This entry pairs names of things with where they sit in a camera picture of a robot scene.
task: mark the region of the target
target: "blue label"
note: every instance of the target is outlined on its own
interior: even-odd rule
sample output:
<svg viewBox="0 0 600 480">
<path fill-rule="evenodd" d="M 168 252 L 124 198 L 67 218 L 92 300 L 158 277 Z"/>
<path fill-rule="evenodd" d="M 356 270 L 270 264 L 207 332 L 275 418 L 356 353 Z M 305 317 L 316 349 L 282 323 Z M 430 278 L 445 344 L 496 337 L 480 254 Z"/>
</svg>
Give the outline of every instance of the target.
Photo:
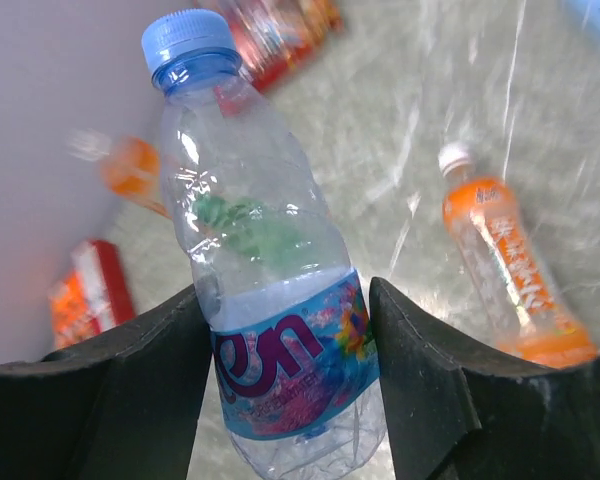
<svg viewBox="0 0 600 480">
<path fill-rule="evenodd" d="M 316 431 L 379 376 L 357 272 L 264 322 L 212 332 L 224 421 L 274 440 Z"/>
</svg>

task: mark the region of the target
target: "blue bottle cap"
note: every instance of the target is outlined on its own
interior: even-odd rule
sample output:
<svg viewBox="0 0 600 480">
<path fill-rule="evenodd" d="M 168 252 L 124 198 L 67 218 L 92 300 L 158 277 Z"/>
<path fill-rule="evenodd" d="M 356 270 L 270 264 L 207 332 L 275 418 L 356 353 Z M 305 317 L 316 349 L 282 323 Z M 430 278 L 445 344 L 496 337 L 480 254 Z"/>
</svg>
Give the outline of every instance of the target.
<svg viewBox="0 0 600 480">
<path fill-rule="evenodd" d="M 196 50 L 227 50 L 240 58 L 226 20 L 215 12 L 197 8 L 153 22 L 142 34 L 142 49 L 152 77 L 165 64 Z"/>
</svg>

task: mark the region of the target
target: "white bottle cap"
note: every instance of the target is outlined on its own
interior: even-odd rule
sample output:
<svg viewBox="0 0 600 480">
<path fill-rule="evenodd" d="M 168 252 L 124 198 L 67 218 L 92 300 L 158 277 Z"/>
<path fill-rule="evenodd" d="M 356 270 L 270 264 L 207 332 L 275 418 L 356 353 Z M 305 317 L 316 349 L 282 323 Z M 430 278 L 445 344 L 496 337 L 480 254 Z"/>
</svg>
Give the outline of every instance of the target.
<svg viewBox="0 0 600 480">
<path fill-rule="evenodd" d="M 438 165 L 443 176 L 460 165 L 470 165 L 472 163 L 469 147 L 464 143 L 449 143 L 442 147 L 438 154 Z"/>
</svg>

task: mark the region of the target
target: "gray floor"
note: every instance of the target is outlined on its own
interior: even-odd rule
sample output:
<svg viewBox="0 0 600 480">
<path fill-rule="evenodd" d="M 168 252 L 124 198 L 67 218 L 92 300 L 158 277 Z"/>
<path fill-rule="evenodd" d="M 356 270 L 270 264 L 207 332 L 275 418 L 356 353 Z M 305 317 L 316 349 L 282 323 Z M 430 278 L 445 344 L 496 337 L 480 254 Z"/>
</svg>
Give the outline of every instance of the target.
<svg viewBox="0 0 600 480">
<path fill-rule="evenodd" d="M 483 339 L 442 224 L 436 153 L 463 139 L 518 192 L 535 244 L 600 345 L 600 53 L 559 0 L 341 0 L 349 32 L 272 95 L 305 146 L 354 263 Z M 139 310 L 190 283 L 170 223 L 126 205 L 109 239 Z M 190 478 L 256 478 L 213 375 Z M 385 442 L 349 479 L 393 478 Z"/>
</svg>

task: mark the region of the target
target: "bottle neck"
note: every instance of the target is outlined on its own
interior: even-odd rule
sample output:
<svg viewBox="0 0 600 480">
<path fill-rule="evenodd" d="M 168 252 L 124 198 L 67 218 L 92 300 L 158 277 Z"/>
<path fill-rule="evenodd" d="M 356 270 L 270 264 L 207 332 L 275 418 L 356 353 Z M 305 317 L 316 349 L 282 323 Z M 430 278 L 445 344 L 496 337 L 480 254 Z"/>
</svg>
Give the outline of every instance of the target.
<svg viewBox="0 0 600 480">
<path fill-rule="evenodd" d="M 166 64 L 153 76 L 165 96 L 183 89 L 206 88 L 226 76 L 237 76 L 240 57 L 230 50 L 191 52 Z"/>
<path fill-rule="evenodd" d="M 458 165 L 449 170 L 444 176 L 450 190 L 454 190 L 461 185 L 469 183 L 475 178 L 476 169 L 473 164 Z"/>
</svg>

